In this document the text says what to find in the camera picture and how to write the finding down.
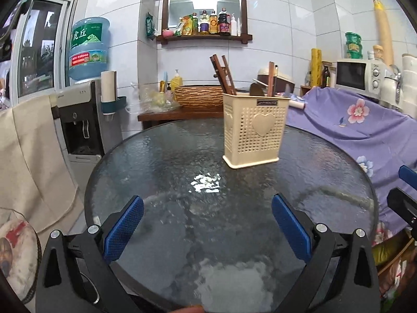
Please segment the white kettle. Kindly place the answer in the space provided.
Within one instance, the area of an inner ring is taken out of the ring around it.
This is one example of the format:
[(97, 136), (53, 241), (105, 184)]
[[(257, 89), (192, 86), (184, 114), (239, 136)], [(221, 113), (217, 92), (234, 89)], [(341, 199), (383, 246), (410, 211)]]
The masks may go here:
[(394, 64), (384, 73), (380, 87), (379, 104), (385, 108), (402, 111), (402, 77), (398, 67)]

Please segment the water dispenser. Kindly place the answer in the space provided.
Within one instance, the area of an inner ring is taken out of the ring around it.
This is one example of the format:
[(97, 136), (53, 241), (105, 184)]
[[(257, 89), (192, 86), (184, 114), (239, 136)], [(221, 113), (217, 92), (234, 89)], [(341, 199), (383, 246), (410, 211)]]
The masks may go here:
[(122, 141), (118, 113), (104, 115), (101, 81), (91, 79), (67, 87), (57, 94), (69, 170), (84, 192), (90, 175), (101, 158)]

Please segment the tall paper cup stack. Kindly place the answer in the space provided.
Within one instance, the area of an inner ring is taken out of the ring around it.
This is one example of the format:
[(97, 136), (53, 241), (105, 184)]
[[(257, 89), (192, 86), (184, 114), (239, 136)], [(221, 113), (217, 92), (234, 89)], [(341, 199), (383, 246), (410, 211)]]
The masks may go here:
[(387, 66), (390, 66), (394, 64), (394, 51), (389, 20), (381, 0), (373, 0), (373, 5), (378, 26), (379, 41), (384, 50), (384, 62)]

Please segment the round glass table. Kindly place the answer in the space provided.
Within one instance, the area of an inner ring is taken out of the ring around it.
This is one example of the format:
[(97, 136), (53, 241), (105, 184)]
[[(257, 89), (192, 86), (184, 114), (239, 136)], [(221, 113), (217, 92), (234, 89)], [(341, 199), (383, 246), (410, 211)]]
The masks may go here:
[(90, 176), (90, 224), (143, 199), (144, 217), (111, 267), (159, 308), (274, 311), (304, 266), (274, 219), (275, 194), (335, 232), (375, 236), (369, 176), (334, 144), (288, 126), (277, 162), (232, 169), (223, 153), (222, 119), (171, 122), (121, 142)]

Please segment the brown glass bottle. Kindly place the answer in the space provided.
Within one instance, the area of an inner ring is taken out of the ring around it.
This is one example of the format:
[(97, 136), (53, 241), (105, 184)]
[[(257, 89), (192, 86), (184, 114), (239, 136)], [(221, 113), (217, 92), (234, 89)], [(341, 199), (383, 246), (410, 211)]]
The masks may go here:
[(323, 70), (322, 70), (321, 88), (328, 88), (328, 87), (330, 87), (330, 84), (331, 84), (331, 75), (330, 75), (329, 65), (324, 64), (323, 65)]

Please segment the yellow roll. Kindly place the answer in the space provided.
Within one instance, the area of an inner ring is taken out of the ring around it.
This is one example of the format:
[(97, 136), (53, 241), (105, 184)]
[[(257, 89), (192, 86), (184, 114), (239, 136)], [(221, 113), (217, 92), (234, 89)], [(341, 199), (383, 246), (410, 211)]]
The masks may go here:
[(310, 63), (310, 85), (312, 87), (320, 87), (322, 85), (322, 50), (318, 48), (311, 49)]

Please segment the green hanging packet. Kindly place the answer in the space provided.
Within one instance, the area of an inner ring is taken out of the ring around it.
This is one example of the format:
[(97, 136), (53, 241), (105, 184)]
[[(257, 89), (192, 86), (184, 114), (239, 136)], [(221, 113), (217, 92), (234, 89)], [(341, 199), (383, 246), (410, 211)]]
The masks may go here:
[(156, 37), (156, 29), (155, 29), (153, 16), (150, 13), (146, 14), (145, 30), (146, 30), (146, 38), (149, 40), (154, 40)]

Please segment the yellow oil bottle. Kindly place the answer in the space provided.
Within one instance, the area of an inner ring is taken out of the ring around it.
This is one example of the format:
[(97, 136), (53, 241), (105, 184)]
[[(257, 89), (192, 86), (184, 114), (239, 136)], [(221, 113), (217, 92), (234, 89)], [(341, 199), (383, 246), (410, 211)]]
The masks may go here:
[(218, 33), (218, 17), (216, 12), (213, 10), (208, 18), (208, 32), (211, 35), (215, 35)]

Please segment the yellow soap bottle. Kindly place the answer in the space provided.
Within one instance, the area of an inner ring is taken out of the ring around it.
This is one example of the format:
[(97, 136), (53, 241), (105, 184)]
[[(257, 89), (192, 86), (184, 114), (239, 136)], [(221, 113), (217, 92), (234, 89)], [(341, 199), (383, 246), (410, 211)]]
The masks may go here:
[(181, 75), (179, 74), (179, 71), (176, 69), (175, 70), (175, 75), (172, 77), (172, 79), (170, 81), (171, 92), (173, 94), (175, 94), (176, 90), (181, 86), (183, 86), (183, 79), (182, 79)]

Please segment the beige cloth cover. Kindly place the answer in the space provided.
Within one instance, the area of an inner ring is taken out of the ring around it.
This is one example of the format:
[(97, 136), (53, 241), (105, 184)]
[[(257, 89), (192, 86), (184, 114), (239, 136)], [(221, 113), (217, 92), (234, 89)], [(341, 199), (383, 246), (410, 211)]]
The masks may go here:
[(48, 95), (1, 112), (1, 207), (23, 214), (38, 234), (69, 232), (83, 210)]

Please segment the dark soy sauce bottle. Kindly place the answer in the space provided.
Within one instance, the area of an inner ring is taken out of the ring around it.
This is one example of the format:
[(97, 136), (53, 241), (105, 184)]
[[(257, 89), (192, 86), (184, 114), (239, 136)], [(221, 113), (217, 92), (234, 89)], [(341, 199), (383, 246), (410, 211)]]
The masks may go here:
[(219, 35), (230, 35), (230, 14), (226, 8), (222, 8), (218, 14), (218, 34)]

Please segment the white electric pot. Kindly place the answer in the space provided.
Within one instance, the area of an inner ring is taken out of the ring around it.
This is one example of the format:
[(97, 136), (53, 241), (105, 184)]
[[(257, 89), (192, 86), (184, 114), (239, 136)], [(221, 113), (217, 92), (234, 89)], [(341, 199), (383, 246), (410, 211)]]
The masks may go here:
[(292, 93), (290, 94), (289, 98), (290, 98), (290, 101), (289, 101), (290, 107), (293, 107), (299, 110), (305, 109), (306, 102), (303, 98)]

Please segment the brown white rice cooker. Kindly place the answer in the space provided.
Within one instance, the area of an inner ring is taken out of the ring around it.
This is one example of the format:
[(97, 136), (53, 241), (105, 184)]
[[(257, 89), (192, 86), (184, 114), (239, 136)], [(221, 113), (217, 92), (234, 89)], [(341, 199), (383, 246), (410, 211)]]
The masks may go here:
[[(261, 68), (255, 79), (252, 79), (254, 83), (257, 83), (263, 87), (266, 91), (268, 87), (268, 75), (269, 75), (269, 68)], [(278, 71), (278, 93), (293, 93), (295, 88), (295, 83), (291, 77), (281, 73)]]

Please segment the paper cup holder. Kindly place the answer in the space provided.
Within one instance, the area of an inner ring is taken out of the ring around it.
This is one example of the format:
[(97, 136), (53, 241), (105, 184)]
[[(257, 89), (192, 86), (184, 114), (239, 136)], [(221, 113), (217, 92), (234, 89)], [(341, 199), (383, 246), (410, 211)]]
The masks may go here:
[(119, 97), (116, 86), (116, 71), (101, 73), (101, 111), (104, 116), (114, 115), (126, 107), (126, 96)]

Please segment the woven pattern basin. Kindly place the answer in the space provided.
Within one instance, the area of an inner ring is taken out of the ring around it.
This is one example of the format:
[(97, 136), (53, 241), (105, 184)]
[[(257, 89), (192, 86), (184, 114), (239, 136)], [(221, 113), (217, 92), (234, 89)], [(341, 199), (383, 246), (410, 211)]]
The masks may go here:
[(180, 86), (174, 92), (181, 107), (209, 108), (223, 105), (223, 89), (220, 86)]

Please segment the clear plastic bag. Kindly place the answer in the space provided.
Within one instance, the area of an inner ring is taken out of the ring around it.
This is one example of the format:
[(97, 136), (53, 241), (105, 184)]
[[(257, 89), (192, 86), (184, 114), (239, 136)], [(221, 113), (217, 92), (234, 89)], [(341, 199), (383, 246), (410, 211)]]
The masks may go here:
[(129, 114), (162, 113), (180, 108), (180, 104), (170, 94), (159, 92), (152, 86), (132, 84), (131, 88), (131, 99), (125, 107)]

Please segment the window frame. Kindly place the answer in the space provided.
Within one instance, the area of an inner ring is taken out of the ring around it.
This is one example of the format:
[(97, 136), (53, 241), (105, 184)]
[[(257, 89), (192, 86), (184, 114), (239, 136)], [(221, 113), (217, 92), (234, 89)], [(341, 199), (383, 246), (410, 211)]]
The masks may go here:
[(23, 0), (1, 62), (1, 109), (68, 86), (69, 33), (78, 0)]

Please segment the purple label bottle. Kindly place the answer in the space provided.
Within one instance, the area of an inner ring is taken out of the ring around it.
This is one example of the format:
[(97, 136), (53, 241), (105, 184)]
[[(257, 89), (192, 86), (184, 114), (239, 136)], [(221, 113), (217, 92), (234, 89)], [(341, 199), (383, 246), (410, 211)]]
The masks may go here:
[(209, 34), (209, 16), (208, 16), (208, 14), (207, 14), (207, 11), (206, 10), (203, 10), (202, 12), (201, 12), (201, 18), (200, 18), (200, 21), (199, 21), (199, 33), (201, 34), (201, 35), (207, 35), (207, 34)]

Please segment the brown wooden chopstick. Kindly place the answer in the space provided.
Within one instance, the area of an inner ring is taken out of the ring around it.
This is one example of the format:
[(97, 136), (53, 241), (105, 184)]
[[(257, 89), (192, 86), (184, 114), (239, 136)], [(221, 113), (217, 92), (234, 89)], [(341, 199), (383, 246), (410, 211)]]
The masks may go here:
[(267, 87), (267, 97), (272, 97), (274, 95), (274, 77), (276, 73), (276, 67), (273, 62), (269, 62), (269, 75), (268, 75), (268, 87)]

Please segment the black chopstick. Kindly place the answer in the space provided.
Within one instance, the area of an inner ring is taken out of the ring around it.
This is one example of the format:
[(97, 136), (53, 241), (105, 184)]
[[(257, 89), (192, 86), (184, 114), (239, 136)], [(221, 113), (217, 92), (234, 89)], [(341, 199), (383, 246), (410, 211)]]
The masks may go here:
[(276, 64), (275, 67), (275, 73), (274, 73), (274, 92), (273, 95), (276, 95), (278, 93), (278, 65)]

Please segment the pink small bowl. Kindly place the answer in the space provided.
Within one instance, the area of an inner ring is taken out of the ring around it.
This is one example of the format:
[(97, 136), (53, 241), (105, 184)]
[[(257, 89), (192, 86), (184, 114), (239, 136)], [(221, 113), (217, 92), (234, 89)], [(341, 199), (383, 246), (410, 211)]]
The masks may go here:
[(174, 31), (170, 29), (165, 29), (162, 31), (163, 38), (171, 38), (174, 35)]

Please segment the beige plastic utensil holder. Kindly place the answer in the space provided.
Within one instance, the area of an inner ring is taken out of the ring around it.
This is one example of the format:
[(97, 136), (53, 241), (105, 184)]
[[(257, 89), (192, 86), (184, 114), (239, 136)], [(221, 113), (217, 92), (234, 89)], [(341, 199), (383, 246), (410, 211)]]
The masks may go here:
[(289, 98), (223, 94), (224, 155), (232, 169), (279, 161)]

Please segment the green instant noodle cups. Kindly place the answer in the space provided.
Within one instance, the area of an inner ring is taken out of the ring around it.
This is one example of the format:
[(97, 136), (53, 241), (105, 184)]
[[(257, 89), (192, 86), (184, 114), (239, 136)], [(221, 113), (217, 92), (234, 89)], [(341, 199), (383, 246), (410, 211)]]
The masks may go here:
[(346, 32), (346, 58), (349, 59), (362, 59), (363, 58), (363, 46), (361, 36), (357, 33)]

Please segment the wooden framed mirror shelf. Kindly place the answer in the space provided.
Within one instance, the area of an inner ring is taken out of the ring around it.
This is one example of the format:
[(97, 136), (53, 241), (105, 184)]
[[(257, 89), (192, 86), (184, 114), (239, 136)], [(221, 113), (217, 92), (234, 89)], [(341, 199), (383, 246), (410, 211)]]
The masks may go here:
[(161, 0), (162, 45), (180, 40), (228, 40), (244, 45), (248, 31), (248, 0)]

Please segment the blue water bottle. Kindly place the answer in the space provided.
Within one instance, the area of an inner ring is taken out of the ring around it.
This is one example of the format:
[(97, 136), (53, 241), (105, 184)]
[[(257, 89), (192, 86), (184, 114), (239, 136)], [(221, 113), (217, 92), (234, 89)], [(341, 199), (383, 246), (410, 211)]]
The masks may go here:
[(82, 19), (73, 25), (68, 54), (70, 79), (78, 82), (99, 78), (107, 70), (109, 26), (102, 17)]

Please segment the purple floral cloth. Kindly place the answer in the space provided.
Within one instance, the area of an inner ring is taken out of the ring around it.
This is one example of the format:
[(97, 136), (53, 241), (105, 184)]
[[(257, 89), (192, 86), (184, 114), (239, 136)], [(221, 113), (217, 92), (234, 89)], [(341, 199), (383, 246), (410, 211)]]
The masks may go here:
[(375, 244), (399, 233), (407, 224), (388, 207), (387, 195), (399, 187), (416, 198), (398, 175), (402, 165), (416, 169), (416, 120), (335, 88), (312, 88), (301, 98), (305, 109), (289, 107), (287, 123), (338, 146), (369, 176), (379, 208)]

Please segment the white microwave oven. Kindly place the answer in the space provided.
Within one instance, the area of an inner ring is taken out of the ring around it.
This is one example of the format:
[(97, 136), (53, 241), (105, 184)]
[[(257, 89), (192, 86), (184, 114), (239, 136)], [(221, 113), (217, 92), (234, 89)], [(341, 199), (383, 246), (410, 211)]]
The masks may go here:
[(381, 60), (341, 59), (336, 62), (335, 87), (379, 99), (382, 83), (392, 70)]

